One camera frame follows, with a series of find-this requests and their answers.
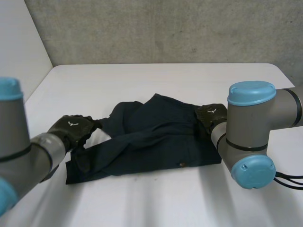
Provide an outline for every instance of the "black ring band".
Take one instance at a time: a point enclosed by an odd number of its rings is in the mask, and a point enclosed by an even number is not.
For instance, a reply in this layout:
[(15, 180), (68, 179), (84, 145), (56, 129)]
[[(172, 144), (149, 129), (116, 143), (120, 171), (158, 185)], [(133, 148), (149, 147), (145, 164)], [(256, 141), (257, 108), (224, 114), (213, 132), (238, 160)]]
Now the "black ring band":
[(268, 147), (268, 144), (266, 144), (264, 146), (261, 146), (261, 147), (256, 147), (256, 148), (242, 147), (242, 146), (239, 146), (237, 144), (234, 144), (234, 143), (230, 142), (228, 139), (226, 139), (226, 143), (229, 146), (233, 147), (233, 148), (236, 148), (238, 150), (244, 150), (244, 151), (262, 151), (262, 150), (265, 150)]
[(222, 136), (220, 136), (220, 138), (218, 139), (218, 141), (217, 141), (217, 146), (216, 146), (217, 150), (218, 150), (218, 148), (219, 148), (219, 143), (220, 143), (221, 139), (223, 139), (224, 136), (226, 136), (226, 133), (224, 133), (224, 134), (223, 134)]
[(15, 153), (15, 154), (12, 154), (12, 155), (9, 155), (9, 156), (5, 156), (5, 157), (1, 157), (0, 158), (0, 162), (7, 162), (7, 161), (13, 160), (15, 158), (21, 157), (21, 156), (26, 155), (27, 153), (29, 153), (30, 150), (31, 150), (31, 145), (29, 145), (24, 150), (19, 151), (19, 152)]
[(292, 95), (292, 97), (294, 97), (295, 103), (297, 104), (297, 117), (296, 117), (294, 123), (291, 126), (291, 127), (294, 127), (301, 120), (302, 105), (301, 105), (299, 97), (297, 96), (297, 94), (295, 92), (293, 92), (292, 90), (289, 90), (288, 88), (284, 88), (283, 90), (288, 91)]

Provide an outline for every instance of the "dark shirt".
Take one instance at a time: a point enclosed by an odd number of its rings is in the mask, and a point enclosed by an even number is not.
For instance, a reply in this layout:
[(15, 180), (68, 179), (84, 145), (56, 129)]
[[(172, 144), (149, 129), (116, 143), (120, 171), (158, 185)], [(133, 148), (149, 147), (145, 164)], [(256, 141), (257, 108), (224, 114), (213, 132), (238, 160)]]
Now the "dark shirt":
[(67, 184), (161, 169), (221, 163), (195, 110), (155, 94), (147, 103), (119, 103), (101, 120), (112, 139), (71, 153)]

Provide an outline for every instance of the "concrete wall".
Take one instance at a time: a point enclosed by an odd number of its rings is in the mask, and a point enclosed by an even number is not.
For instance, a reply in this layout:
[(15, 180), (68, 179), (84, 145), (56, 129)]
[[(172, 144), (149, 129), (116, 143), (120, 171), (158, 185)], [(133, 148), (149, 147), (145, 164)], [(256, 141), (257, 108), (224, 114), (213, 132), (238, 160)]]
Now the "concrete wall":
[(53, 68), (23, 0), (0, 0), (0, 77), (21, 81), (27, 100)]
[(25, 0), (54, 66), (268, 62), (303, 84), (301, 0)]

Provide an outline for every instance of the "black glove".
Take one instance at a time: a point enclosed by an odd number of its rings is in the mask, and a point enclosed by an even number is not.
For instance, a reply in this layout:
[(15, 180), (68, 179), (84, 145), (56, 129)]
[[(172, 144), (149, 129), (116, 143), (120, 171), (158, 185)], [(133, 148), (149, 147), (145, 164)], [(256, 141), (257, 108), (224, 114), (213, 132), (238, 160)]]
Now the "black glove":
[(59, 137), (63, 141), (67, 152), (77, 147), (83, 147), (86, 140), (90, 138), (97, 128), (102, 128), (100, 121), (93, 120), (90, 116), (66, 115), (60, 118), (49, 129), (48, 133)]
[(223, 104), (203, 105), (196, 109), (196, 115), (209, 135), (215, 126), (227, 121), (227, 109)]

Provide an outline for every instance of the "robotic arm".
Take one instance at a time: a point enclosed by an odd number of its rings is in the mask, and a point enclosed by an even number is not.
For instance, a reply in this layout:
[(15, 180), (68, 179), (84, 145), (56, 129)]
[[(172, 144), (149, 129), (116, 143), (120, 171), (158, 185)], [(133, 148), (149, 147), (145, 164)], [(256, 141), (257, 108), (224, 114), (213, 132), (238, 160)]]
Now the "robotic arm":
[(210, 131), (213, 144), (241, 187), (261, 188), (273, 181), (276, 168), (267, 156), (269, 132), (302, 126), (302, 101), (301, 87), (276, 90), (263, 81), (230, 87), (227, 121), (212, 121)]
[(65, 154), (101, 127), (91, 117), (64, 116), (48, 133), (30, 140), (19, 82), (0, 78), (0, 216), (50, 178)]

